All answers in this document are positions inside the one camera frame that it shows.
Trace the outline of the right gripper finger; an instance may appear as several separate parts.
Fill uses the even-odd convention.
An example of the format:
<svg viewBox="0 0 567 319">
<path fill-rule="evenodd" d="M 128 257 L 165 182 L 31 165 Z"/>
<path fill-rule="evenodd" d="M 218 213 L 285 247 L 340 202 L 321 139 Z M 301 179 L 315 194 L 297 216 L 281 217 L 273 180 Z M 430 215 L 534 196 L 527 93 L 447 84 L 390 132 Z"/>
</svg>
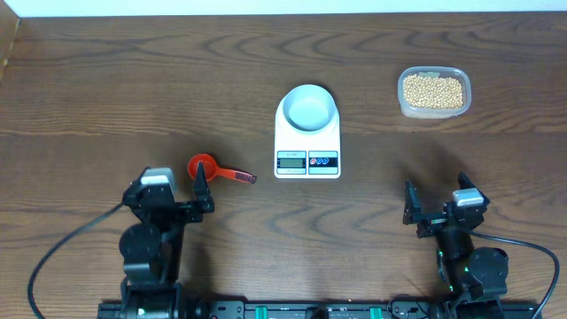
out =
<svg viewBox="0 0 567 319">
<path fill-rule="evenodd" d="M 402 222 L 404 224 L 417 224 L 422 220 L 422 206 L 417 196 L 416 187 L 405 181 L 405 207 Z"/>
<path fill-rule="evenodd" d="M 476 185 L 469 179 L 469 177 L 461 171 L 457 177 L 457 182 L 461 190 L 473 189 Z"/>
</svg>

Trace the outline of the red measuring scoop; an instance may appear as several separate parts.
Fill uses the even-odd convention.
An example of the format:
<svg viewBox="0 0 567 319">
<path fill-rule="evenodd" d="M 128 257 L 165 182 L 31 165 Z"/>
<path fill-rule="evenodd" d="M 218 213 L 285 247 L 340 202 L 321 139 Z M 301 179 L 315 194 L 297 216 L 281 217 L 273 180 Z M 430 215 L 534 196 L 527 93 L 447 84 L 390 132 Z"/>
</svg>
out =
<svg viewBox="0 0 567 319">
<path fill-rule="evenodd" d="M 190 159 L 187 170 L 191 178 L 196 177 L 199 165 L 203 167 L 208 182 L 215 177 L 223 177 L 241 183 L 256 183 L 257 177 L 255 175 L 241 170 L 219 167 L 216 160 L 206 153 L 195 155 Z"/>
</svg>

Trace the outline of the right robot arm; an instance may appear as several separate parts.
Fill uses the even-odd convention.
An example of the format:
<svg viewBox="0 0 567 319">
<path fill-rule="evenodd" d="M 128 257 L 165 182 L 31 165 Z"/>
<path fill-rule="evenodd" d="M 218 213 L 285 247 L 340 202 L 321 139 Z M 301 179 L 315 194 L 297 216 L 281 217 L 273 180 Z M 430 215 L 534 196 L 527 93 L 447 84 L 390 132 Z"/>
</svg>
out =
<svg viewBox="0 0 567 319">
<path fill-rule="evenodd" d="M 499 248 L 473 245 L 471 232 L 484 221 L 490 199 L 465 173 L 460 189 L 439 213 L 426 213 L 417 188 L 405 182 L 402 222 L 415 224 L 419 238 L 434 237 L 441 278 L 451 294 L 428 309 L 430 318 L 502 318 L 499 297 L 507 293 L 509 257 Z"/>
</svg>

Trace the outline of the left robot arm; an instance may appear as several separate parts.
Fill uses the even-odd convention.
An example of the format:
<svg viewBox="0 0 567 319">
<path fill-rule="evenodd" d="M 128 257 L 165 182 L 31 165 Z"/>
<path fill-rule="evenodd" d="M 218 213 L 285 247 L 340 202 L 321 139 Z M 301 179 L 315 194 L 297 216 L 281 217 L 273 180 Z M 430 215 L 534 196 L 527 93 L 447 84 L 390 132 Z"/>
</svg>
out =
<svg viewBox="0 0 567 319">
<path fill-rule="evenodd" d="M 194 179 L 194 200 L 177 202 L 169 167 L 147 167 L 130 184 L 122 204 L 140 221 L 120 238 L 124 259 L 122 305 L 118 318 L 207 318 L 209 306 L 191 298 L 177 282 L 185 226 L 203 221 L 214 200 L 203 165 Z"/>
</svg>

